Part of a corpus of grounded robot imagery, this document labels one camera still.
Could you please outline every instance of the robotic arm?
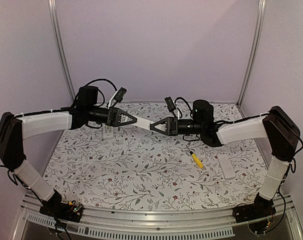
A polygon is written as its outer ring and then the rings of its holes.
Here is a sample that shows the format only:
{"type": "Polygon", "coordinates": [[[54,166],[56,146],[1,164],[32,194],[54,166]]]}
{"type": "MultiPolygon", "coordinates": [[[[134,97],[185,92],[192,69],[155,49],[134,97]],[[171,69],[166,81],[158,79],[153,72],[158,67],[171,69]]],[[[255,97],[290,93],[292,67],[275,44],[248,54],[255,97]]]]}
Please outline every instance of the robotic arm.
{"type": "MultiPolygon", "coordinates": [[[[121,102],[125,92],[126,90],[121,88],[113,98],[121,102]]],[[[268,138],[273,157],[264,183],[254,203],[235,207],[234,216],[237,222],[243,222],[275,213],[272,199],[287,176],[290,162],[297,153],[300,136],[298,127],[280,107],[274,106],[268,113],[234,122],[214,122],[213,106],[205,100],[196,100],[193,102],[192,119],[180,119],[174,115],[152,122],[115,108],[111,105],[111,100],[108,108],[96,106],[97,96],[97,87],[84,86],[79,89],[74,106],[25,115],[6,112],[2,116],[0,159],[4,167],[39,197],[43,205],[41,213],[79,222],[82,210],[65,214],[65,209],[69,209],[68,204],[62,202],[61,195],[47,184],[26,160],[23,140],[56,130],[77,129],[88,122],[104,123],[113,127],[132,124],[168,136],[199,134],[203,143],[210,147],[220,147],[245,139],[268,138]]],[[[170,112],[176,110],[176,105],[170,97],[165,100],[170,112]]]]}

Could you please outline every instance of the table surface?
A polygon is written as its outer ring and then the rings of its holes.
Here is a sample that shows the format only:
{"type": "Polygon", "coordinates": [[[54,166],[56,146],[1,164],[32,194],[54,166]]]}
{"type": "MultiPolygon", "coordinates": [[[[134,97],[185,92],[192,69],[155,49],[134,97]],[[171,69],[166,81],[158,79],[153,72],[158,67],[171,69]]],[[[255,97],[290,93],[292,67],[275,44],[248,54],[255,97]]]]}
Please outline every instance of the table surface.
{"type": "MultiPolygon", "coordinates": [[[[130,114],[158,121],[171,116],[165,104],[123,103],[130,114]]],[[[184,118],[187,107],[182,105],[184,118]]],[[[215,120],[241,118],[232,104],[214,104],[215,120]]],[[[196,210],[253,201],[266,174],[254,140],[211,148],[134,126],[114,128],[113,139],[102,129],[82,127],[63,133],[44,173],[66,200],[86,206],[122,210],[196,210]],[[202,160],[199,169],[188,148],[202,160]],[[236,178],[223,177],[217,158],[228,154],[236,178]]]]}

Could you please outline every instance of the screwdriver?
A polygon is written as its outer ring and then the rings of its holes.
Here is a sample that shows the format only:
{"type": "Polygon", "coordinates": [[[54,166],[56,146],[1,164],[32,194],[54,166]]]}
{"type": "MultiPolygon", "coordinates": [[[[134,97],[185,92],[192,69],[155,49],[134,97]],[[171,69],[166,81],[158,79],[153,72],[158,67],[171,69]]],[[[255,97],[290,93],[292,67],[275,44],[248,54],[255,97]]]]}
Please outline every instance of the screwdriver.
{"type": "Polygon", "coordinates": [[[191,157],[195,160],[195,163],[199,168],[203,168],[202,162],[199,160],[199,158],[196,156],[196,154],[193,151],[190,151],[191,157]]]}

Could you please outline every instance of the yellow marker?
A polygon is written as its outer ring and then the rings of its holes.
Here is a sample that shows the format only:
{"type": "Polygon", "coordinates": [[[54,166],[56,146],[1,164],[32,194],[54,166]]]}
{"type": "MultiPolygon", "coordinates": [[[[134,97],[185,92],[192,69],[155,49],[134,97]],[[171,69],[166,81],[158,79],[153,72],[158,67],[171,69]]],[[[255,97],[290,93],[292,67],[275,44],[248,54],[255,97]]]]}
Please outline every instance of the yellow marker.
{"type": "Polygon", "coordinates": [[[191,157],[195,160],[195,163],[197,164],[197,166],[199,168],[203,168],[203,164],[202,162],[199,160],[199,158],[197,158],[196,154],[193,153],[193,151],[190,151],[191,157]]]}

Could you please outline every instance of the vertical metal post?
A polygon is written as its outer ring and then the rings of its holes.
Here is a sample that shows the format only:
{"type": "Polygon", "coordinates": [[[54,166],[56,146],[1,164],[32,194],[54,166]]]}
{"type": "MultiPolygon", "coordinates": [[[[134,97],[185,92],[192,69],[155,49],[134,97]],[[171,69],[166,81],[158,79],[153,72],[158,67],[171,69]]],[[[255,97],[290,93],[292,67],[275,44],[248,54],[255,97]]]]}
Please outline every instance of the vertical metal post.
{"type": "Polygon", "coordinates": [[[256,27],[255,27],[255,32],[254,32],[254,38],[251,46],[251,52],[250,52],[250,57],[247,65],[247,69],[245,72],[245,77],[242,83],[240,95],[238,97],[237,105],[239,107],[242,106],[246,91],[248,88],[250,76],[252,73],[253,65],[255,62],[255,57],[257,54],[257,49],[258,49],[258,44],[259,44],[259,39],[260,39],[260,34],[261,34],[261,29],[262,29],[262,24],[263,24],[263,18],[265,14],[265,6],[266,6],[266,0],[259,0],[258,4],[258,13],[257,13],[257,20],[256,20],[256,27]]]}
{"type": "Polygon", "coordinates": [[[71,101],[73,101],[76,94],[75,94],[75,90],[74,90],[74,87],[73,87],[73,84],[71,81],[68,64],[67,64],[67,59],[66,59],[65,51],[63,48],[63,44],[62,44],[62,38],[61,38],[59,22],[58,22],[58,14],[57,14],[57,8],[56,8],[56,1],[48,0],[48,2],[49,2],[51,23],[52,23],[52,28],[53,28],[56,45],[57,45],[57,49],[58,49],[58,53],[59,53],[61,67],[63,70],[63,74],[65,76],[65,80],[66,80],[66,84],[67,84],[67,88],[69,91],[71,101]]]}

